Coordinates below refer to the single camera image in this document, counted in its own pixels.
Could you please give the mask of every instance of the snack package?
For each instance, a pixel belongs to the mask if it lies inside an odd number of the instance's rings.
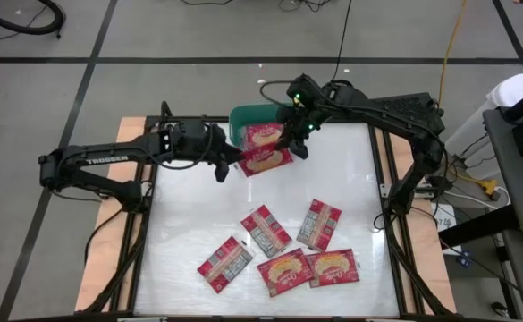
[[[283,126],[276,123],[245,126],[242,130],[244,160],[239,162],[246,176],[259,174],[265,170],[293,162],[287,148],[275,151],[275,145]]]
[[[309,282],[311,288],[359,280],[352,250],[327,251],[305,258],[313,271],[314,277]]]
[[[289,234],[277,223],[265,205],[241,220],[241,224],[268,258],[284,250],[292,242]]]
[[[257,269],[263,276],[271,297],[313,278],[313,272],[301,249],[271,259],[258,265]]]
[[[198,272],[219,293],[252,259],[252,252],[230,237],[198,268]]]
[[[340,209],[313,199],[297,235],[297,241],[306,244],[312,250],[325,251],[340,217]]]

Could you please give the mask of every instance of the white table surface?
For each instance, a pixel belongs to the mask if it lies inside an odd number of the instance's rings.
[[[220,124],[227,133],[227,124]],[[398,316],[383,232],[375,166],[365,124],[328,123],[307,140],[309,158],[246,178],[232,168],[224,183],[214,167],[160,168],[134,311],[184,316]],[[313,198],[342,210],[327,250],[353,249],[360,281],[311,289],[308,283],[273,298],[257,271],[267,261],[240,220],[265,204],[294,240]],[[197,268],[231,235],[256,253],[219,294]],[[294,241],[285,252],[302,247]]]

